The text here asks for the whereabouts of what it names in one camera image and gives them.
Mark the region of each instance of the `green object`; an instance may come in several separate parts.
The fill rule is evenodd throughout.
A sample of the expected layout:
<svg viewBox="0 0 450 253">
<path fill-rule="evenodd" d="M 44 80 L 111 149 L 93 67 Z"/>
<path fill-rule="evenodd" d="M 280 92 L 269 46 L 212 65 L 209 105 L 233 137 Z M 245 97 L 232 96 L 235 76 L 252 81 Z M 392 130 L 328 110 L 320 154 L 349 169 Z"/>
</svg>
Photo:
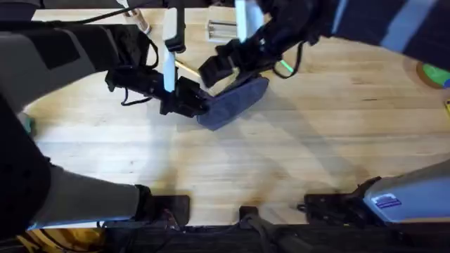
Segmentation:
<svg viewBox="0 0 450 253">
<path fill-rule="evenodd" d="M 450 72 L 431 66 L 430 64 L 424 64 L 423 71 L 433 82 L 448 88 Z"/>
<path fill-rule="evenodd" d="M 284 60 L 281 60 L 280 63 L 283 64 L 283 66 L 284 66 L 290 73 L 294 72 L 294 69 L 293 69 L 291 66 L 289 66 L 289 64 L 288 64 L 287 62 L 285 62 Z"/>
</svg>

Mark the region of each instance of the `label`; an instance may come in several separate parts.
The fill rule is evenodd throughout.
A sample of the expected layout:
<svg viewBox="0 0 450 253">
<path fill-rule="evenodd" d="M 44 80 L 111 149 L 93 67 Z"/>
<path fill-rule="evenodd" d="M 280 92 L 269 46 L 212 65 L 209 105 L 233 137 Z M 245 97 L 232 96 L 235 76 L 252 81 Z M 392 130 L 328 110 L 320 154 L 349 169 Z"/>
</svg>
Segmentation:
<svg viewBox="0 0 450 253">
<path fill-rule="evenodd" d="M 401 205 L 400 200 L 397 199 L 395 195 L 391 193 L 383 194 L 377 197 L 372 197 L 372 202 L 380 209 Z"/>
</svg>

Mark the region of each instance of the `wooden tabletop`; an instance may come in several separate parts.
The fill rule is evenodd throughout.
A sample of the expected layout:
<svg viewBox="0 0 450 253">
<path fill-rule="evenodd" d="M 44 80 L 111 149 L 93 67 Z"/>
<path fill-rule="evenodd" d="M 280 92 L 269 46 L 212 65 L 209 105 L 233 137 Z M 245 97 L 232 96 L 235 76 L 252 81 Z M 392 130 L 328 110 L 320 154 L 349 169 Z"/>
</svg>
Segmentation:
<svg viewBox="0 0 450 253">
<path fill-rule="evenodd" d="M 34 19 L 79 20 L 106 12 L 38 11 Z M 163 10 L 143 13 L 162 56 Z M 186 10 L 187 50 L 177 57 L 192 67 L 214 54 L 216 44 L 205 40 L 208 19 L 233 20 L 233 9 Z M 119 15 L 102 22 L 124 20 Z M 293 65 L 294 51 L 285 60 Z M 155 194 L 187 193 L 191 225 L 234 223 L 241 205 L 259 205 L 263 217 L 276 223 L 298 223 L 304 217 L 293 207 L 305 193 L 350 191 L 374 176 L 450 158 L 443 105 L 450 94 L 423 85 L 415 66 L 382 48 L 322 38 L 305 46 L 297 75 L 283 80 L 265 73 L 271 82 L 263 99 L 214 132 L 194 119 L 159 115 L 157 101 L 122 107 L 124 93 L 108 91 L 105 73 L 42 98 L 27 112 L 37 120 L 36 142 L 54 163 L 99 179 L 144 184 Z"/>
</svg>

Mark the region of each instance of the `dark blue eraser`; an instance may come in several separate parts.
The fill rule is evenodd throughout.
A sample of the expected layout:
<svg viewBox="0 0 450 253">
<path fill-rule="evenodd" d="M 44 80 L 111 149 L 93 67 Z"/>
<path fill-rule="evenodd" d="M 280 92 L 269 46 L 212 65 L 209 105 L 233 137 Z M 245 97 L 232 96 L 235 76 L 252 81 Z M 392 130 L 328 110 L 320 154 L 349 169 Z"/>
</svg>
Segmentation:
<svg viewBox="0 0 450 253">
<path fill-rule="evenodd" d="M 259 101 L 269 86 L 269 80 L 258 77 L 229 91 L 212 98 L 210 110 L 197 116 L 197 122 L 214 131 L 232 122 L 240 113 Z"/>
</svg>

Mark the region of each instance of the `yellow object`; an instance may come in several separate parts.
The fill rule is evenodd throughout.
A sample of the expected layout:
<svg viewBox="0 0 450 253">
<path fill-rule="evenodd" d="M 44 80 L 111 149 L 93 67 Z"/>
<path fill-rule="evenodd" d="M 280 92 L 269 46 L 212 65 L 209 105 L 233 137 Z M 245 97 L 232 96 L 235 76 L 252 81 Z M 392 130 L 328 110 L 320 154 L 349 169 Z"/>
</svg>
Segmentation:
<svg viewBox="0 0 450 253">
<path fill-rule="evenodd" d="M 36 229 L 18 236 L 28 252 L 98 252 L 103 244 L 100 228 Z"/>
</svg>

